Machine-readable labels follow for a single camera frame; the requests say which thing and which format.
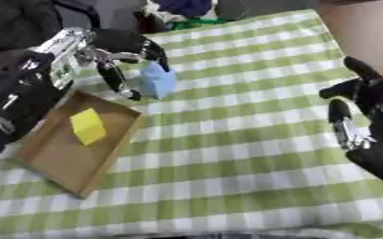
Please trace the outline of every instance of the gingham tablecloth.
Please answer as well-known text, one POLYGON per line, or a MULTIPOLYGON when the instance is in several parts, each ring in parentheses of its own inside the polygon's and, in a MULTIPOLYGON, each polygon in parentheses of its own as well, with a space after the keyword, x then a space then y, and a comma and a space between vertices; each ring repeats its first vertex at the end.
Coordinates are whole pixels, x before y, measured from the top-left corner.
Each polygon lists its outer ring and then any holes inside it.
MULTIPOLYGON (((143 128, 86 200, 0 159, 0 238, 383 237, 383 182, 344 157, 318 97, 352 75, 314 11, 151 38, 177 71, 175 92, 134 103, 84 72, 81 89, 142 111, 143 128)), ((132 78, 139 67, 123 68, 132 78)))

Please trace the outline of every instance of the blue object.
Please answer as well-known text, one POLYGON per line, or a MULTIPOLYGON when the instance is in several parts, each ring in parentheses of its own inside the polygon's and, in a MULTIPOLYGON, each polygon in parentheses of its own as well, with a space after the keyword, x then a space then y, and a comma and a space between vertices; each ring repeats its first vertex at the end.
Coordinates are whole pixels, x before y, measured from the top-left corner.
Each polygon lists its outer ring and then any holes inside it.
POLYGON ((201 17, 212 8, 211 0, 154 0, 159 11, 169 11, 185 17, 201 17))
POLYGON ((150 62, 142 68, 141 74, 141 93, 159 100, 172 92, 176 85, 176 73, 173 69, 165 72, 156 62, 150 62))

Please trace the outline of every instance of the table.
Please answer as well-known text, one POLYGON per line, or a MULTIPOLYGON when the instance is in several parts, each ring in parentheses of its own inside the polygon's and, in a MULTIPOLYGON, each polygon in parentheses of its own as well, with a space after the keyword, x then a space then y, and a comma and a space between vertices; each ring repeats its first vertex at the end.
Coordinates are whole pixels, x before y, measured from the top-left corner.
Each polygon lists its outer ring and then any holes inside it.
MULTIPOLYGON (((177 72, 175 91, 132 102, 84 72, 79 89, 143 112, 143 127, 83 201, 10 163, 11 153, 0 158, 0 238, 383 237, 383 182, 346 159, 318 96, 354 76, 315 11, 151 38, 177 72)), ((135 78, 140 66, 122 70, 135 78)))
POLYGON ((369 63, 383 75, 383 0, 323 7, 318 13, 345 54, 369 63))

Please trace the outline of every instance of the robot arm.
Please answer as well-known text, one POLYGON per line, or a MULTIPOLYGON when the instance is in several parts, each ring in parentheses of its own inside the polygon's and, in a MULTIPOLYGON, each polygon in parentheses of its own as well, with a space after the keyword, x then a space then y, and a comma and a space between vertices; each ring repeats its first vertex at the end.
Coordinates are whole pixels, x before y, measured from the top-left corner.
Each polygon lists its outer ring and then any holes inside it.
POLYGON ((169 71, 163 49, 142 35, 118 30, 66 28, 35 49, 0 54, 0 153, 29 133, 73 85, 82 67, 97 71, 115 93, 139 101, 116 61, 157 61, 169 71))
POLYGON ((345 59, 345 65, 359 78, 321 90, 319 95, 324 99, 346 97, 371 121, 371 136, 361 135, 351 121, 348 106, 338 99, 330 103, 329 122, 347 157, 383 180, 383 77, 371 66, 351 57, 345 59))

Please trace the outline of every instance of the cloth pile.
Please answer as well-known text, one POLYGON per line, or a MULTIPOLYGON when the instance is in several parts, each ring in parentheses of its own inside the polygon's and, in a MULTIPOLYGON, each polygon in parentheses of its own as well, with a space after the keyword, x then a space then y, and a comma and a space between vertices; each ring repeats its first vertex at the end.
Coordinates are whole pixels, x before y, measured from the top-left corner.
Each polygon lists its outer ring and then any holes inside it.
POLYGON ((146 17, 154 16, 165 24, 187 19, 215 20, 218 0, 147 0, 146 17))

